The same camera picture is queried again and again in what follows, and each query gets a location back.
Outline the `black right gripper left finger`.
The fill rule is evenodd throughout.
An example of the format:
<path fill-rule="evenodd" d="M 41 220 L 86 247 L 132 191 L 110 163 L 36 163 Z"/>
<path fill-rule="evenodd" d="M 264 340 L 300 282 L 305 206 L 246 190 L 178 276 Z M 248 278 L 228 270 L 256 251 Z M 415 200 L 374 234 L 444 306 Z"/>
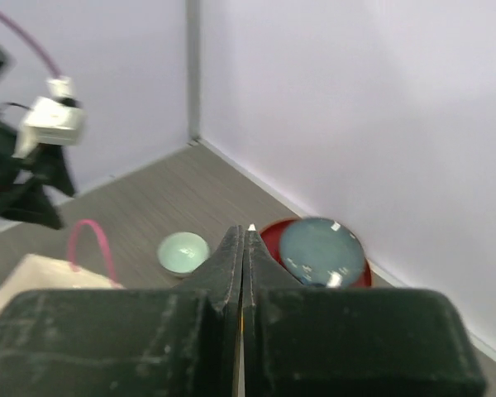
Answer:
<path fill-rule="evenodd" d="M 0 396 L 233 396 L 245 233 L 169 289 L 34 289 L 0 314 Z"/>

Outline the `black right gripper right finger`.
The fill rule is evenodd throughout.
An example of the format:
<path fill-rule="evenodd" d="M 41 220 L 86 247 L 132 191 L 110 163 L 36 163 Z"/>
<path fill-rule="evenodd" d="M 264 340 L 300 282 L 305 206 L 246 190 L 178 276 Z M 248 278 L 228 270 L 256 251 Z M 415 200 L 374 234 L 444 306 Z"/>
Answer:
<path fill-rule="evenodd" d="M 429 289 L 307 287 L 248 231 L 249 396 L 481 396 L 486 379 L 455 305 Z"/>

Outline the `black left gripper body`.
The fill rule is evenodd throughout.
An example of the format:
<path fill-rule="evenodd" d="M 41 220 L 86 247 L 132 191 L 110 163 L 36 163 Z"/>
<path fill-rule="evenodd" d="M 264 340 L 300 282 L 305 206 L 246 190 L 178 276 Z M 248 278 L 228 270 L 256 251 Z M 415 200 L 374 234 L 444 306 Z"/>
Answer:
<path fill-rule="evenodd" d="M 60 230 L 64 224 L 44 187 L 75 196 L 64 149 L 39 144 L 26 159 L 17 159 L 16 139 L 17 131 L 0 119 L 0 218 Z"/>

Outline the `pink paper gift bag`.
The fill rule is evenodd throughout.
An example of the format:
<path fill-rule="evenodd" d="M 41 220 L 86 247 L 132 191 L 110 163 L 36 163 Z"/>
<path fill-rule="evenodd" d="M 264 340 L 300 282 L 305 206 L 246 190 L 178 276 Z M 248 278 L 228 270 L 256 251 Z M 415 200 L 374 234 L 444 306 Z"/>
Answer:
<path fill-rule="evenodd" d="M 82 227 L 91 227 L 103 255 L 106 274 L 87 270 L 76 260 L 76 250 Z M 0 285 L 0 313 L 16 295 L 34 289 L 121 289 L 112 259 L 107 235 L 92 219 L 77 221 L 70 233 L 67 258 L 58 260 L 38 254 L 25 255 Z"/>

